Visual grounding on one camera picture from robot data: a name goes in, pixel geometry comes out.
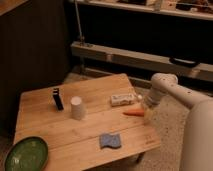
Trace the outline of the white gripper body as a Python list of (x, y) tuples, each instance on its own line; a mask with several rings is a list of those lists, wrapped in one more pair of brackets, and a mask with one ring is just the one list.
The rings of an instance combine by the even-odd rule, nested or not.
[(160, 104), (160, 101), (164, 96), (165, 93), (157, 89), (150, 89), (149, 92), (145, 95), (141, 102), (141, 105), (144, 109), (145, 124), (148, 124), (151, 121), (154, 108)]

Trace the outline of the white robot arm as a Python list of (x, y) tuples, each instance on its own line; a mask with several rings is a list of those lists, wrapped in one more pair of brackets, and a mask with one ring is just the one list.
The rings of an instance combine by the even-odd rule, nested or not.
[(142, 104), (155, 108), (169, 94), (189, 109), (179, 171), (213, 171), (213, 97), (178, 84), (174, 74), (156, 73)]

